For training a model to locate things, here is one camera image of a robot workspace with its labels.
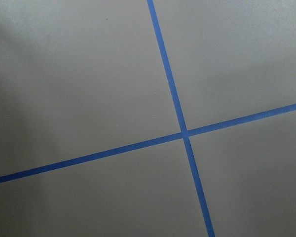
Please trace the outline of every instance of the gray surface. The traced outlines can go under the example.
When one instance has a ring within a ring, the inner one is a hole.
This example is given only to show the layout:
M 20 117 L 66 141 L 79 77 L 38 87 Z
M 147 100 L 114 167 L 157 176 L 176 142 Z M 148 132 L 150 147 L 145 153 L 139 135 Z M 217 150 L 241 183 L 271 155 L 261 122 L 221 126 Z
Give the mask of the gray surface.
M 155 7 L 188 128 L 296 103 L 296 1 Z
M 217 237 L 296 237 L 296 112 L 191 141 Z
M 0 175 L 178 131 L 145 1 L 0 0 Z
M 206 237 L 181 140 L 0 184 L 0 237 Z

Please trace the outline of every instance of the gray floor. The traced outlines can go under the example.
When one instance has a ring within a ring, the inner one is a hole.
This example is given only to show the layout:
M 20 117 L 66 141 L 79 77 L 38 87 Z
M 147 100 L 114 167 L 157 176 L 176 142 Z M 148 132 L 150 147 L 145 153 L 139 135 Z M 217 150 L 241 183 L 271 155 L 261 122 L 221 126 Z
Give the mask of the gray floor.
M 296 1 L 155 0 L 188 129 L 296 103 Z M 145 0 L 0 0 L 0 176 L 180 132 Z M 217 237 L 296 237 L 296 111 L 191 138 Z M 182 139 L 0 183 L 0 237 L 206 237 Z

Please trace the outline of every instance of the blue line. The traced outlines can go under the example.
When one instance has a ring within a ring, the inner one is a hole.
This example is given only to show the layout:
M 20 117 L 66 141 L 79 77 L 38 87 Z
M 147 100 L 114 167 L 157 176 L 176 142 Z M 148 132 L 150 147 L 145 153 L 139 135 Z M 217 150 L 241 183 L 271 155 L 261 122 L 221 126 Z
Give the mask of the blue line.
M 110 157 L 110 156 L 114 156 L 114 155 L 117 155 L 120 153 L 125 153 L 125 152 L 129 152 L 129 151 L 133 151 L 133 150 L 137 150 L 137 149 L 141 149 L 141 148 L 145 148 L 145 147 L 150 147 L 150 146 L 158 145 L 161 143 L 178 140 L 181 138 L 182 138 L 181 133 L 175 133 L 172 135 L 155 138 L 155 139 L 151 139 L 148 141 L 135 143 L 132 145 L 127 145 L 124 147 L 119 147 L 119 148 L 107 150 L 104 152 L 99 152 L 99 153 L 95 153 L 95 154 L 91 154 L 91 155 L 87 155 L 87 156 L 83 156 L 83 157 L 79 157 L 79 158 L 65 160 L 65 161 L 61 161 L 58 163 L 49 164 L 49 165 L 41 166 L 38 168 L 33 168 L 33 169 L 17 172 L 14 174 L 1 176 L 0 183 L 7 182 L 10 180 L 14 180 L 14 179 L 20 179 L 20 178 L 35 175 L 35 174 L 48 172 L 48 171 L 55 170 L 55 169 L 68 167 L 71 165 L 81 164 L 81 163 L 85 163 L 88 161 L 92 161 L 92 160 L 96 160 L 96 159 L 100 159 L 100 158 L 104 158 L 104 157 Z
M 175 82 L 174 82 L 174 79 L 173 79 L 173 75 L 172 75 L 172 71 L 171 71 L 171 67 L 170 67 L 170 62 L 169 62 L 167 51 L 166 51 L 166 47 L 164 45 L 164 41 L 163 41 L 163 38 L 162 38 L 162 33 L 161 33 L 160 25 L 159 25 L 159 22 L 158 22 L 157 13 L 156 13 L 155 8 L 154 8 L 153 0 L 147 0 L 147 3 L 148 3 L 150 15 L 151 15 L 153 28 L 154 28 L 154 31 L 155 31 L 155 34 L 156 34 L 156 38 L 157 38 L 157 42 L 158 42 L 158 46 L 159 46 L 159 50 L 160 50 L 164 70 L 165 70 L 167 80 L 168 80 L 168 83 L 169 83 L 169 87 L 170 87 L 170 91 L 171 91 L 171 95 L 172 95 L 172 100 L 173 100 L 174 107 L 175 107 L 175 110 L 176 110 L 176 113 L 177 113 L 178 122 L 179 122 L 179 125 L 180 125 L 180 129 L 181 129 L 181 133 L 182 133 L 182 137 L 183 137 L 183 141 L 184 141 L 184 145 L 185 145 L 185 150 L 186 150 L 188 162 L 189 162 L 189 165 L 190 165 L 190 168 L 191 168 L 191 172 L 192 172 L 192 175 L 193 175 L 193 180 L 194 180 L 194 183 L 195 183 L 198 199 L 199 199 L 199 202 L 200 202 L 200 205 L 201 205 L 203 218 L 204 218 L 205 225 L 206 225 L 207 234 L 208 234 L 209 237 L 215 237 L 213 224 L 212 224 L 211 217 L 209 215 L 208 207 L 207 207 L 207 204 L 206 204 L 201 179 L 200 179 L 200 176 L 199 176 L 199 173 L 198 173 L 198 170 L 197 170 L 197 166 L 196 166 L 195 157 L 194 157 L 194 154 L 193 154 L 193 149 L 192 149 L 189 137 L 188 137 L 188 131 L 187 131 L 187 128 L 186 128 L 186 123 L 185 123 L 182 108 L 181 108 L 181 105 L 180 105 L 178 92 L 177 92 Z
M 219 123 L 215 123 L 212 125 L 192 129 L 192 130 L 188 131 L 188 135 L 195 136 L 198 134 L 215 131 L 215 130 L 239 125 L 239 124 L 246 123 L 246 122 L 252 122 L 252 121 L 259 120 L 259 119 L 264 119 L 267 117 L 280 115 L 280 114 L 288 113 L 288 112 L 295 111 L 295 110 L 296 110 L 296 104 L 288 105 L 288 106 L 280 107 L 280 108 L 277 108 L 274 110 L 268 110 L 265 112 L 261 112 L 261 113 L 257 113 L 257 114 L 253 114 L 253 115 L 248 115 L 248 116 L 244 116 L 241 118 L 235 118 L 232 120 L 219 122 Z

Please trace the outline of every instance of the blue stripe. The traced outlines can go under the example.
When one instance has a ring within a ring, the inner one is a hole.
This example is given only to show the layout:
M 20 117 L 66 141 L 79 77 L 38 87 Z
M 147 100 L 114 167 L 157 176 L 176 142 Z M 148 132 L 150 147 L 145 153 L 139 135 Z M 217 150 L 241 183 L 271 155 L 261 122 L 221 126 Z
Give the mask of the blue stripe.
M 0 177 L 0 183 L 7 182 L 7 181 L 10 181 L 10 180 L 14 180 L 14 179 L 20 179 L 20 178 L 35 175 L 35 174 L 48 172 L 48 171 L 55 170 L 55 169 L 68 167 L 68 166 L 75 165 L 75 164 L 81 164 L 81 163 L 85 163 L 85 162 L 88 162 L 88 161 L 92 161 L 92 160 L 96 160 L 96 159 L 100 159 L 100 158 L 104 158 L 104 157 L 110 157 L 110 156 L 114 156 L 114 155 L 117 155 L 117 154 L 120 154 L 120 153 L 125 153 L 125 152 L 129 152 L 129 151 L 133 151 L 133 150 L 137 150 L 137 149 L 141 149 L 141 148 L 145 148 L 145 147 L 150 147 L 150 146 L 154 146 L 154 145 L 157 145 L 157 144 L 178 140 L 178 139 L 181 139 L 181 138 L 182 138 L 181 133 L 175 133 L 175 134 L 172 134 L 172 135 L 159 137 L 159 138 L 151 139 L 151 140 L 144 141 L 144 142 L 139 142 L 139 143 L 135 143 L 135 144 L 132 144 L 132 145 L 127 145 L 127 146 L 124 146 L 124 147 L 119 147 L 119 148 L 107 150 L 107 151 L 104 151 L 104 152 L 99 152 L 99 153 L 87 155 L 87 156 L 84 156 L 84 157 L 65 160 L 65 161 L 62 161 L 62 162 L 49 164 L 49 165 L 41 166 L 41 167 L 38 167 L 38 168 L 29 169 L 29 170 L 17 172 L 17 173 L 14 173 L 14 174 L 1 176 Z
M 155 8 L 154 8 L 153 0 L 147 0 L 147 3 L 148 3 L 149 11 L 150 11 L 154 31 L 155 31 L 155 34 L 156 34 L 156 38 L 157 38 L 157 42 L 158 42 L 158 46 L 159 46 L 159 50 L 160 50 L 164 70 L 166 72 L 166 76 L 167 76 L 167 79 L 168 79 L 168 83 L 169 83 L 169 87 L 170 87 L 174 107 L 175 107 L 175 110 L 176 110 L 176 113 L 177 113 L 181 133 L 182 133 L 182 136 L 183 136 L 183 141 L 184 141 L 184 145 L 185 145 L 185 150 L 186 150 L 188 162 L 189 162 L 189 165 L 190 165 L 190 168 L 191 168 L 191 172 L 192 172 L 192 175 L 193 175 L 193 180 L 194 180 L 194 183 L 195 183 L 198 199 L 199 199 L 199 202 L 200 202 L 200 205 L 201 205 L 201 209 L 202 209 L 202 213 L 203 213 L 203 217 L 204 217 L 204 221 L 205 221 L 205 225 L 206 225 L 207 234 L 208 234 L 209 237 L 215 237 L 211 217 L 209 215 L 208 207 L 207 207 L 207 204 L 206 204 L 204 191 L 203 191 L 202 183 L 201 183 L 200 176 L 199 176 L 199 173 L 198 173 L 198 170 L 197 170 L 197 166 L 196 166 L 196 162 L 195 162 L 191 142 L 190 142 L 189 137 L 188 137 L 188 132 L 187 132 L 187 128 L 186 128 L 182 108 L 181 108 L 181 105 L 180 105 L 178 92 L 177 92 L 176 85 L 175 85 L 175 82 L 174 82 L 174 79 L 173 79 L 173 75 L 172 75 L 172 71 L 171 71 L 171 67 L 170 67 L 170 62 L 169 62 L 166 47 L 164 45 L 164 41 L 163 41 L 163 38 L 162 38 L 161 29 L 160 29 L 157 14 L 156 14 L 156 11 L 155 11 Z
M 244 116 L 241 118 L 235 118 L 232 120 L 219 122 L 219 123 L 215 123 L 212 125 L 192 129 L 192 130 L 188 131 L 188 135 L 194 136 L 194 135 L 198 135 L 201 133 L 211 132 L 211 131 L 239 125 L 239 124 L 246 123 L 246 122 L 252 122 L 252 121 L 259 120 L 259 119 L 264 119 L 267 117 L 288 113 L 288 112 L 295 111 L 295 110 L 296 110 L 296 104 L 288 105 L 288 106 L 280 107 L 280 108 L 277 108 L 274 110 L 268 110 L 265 112 L 261 112 L 261 113 L 257 113 L 257 114 L 253 114 L 253 115 L 248 115 L 248 116 Z

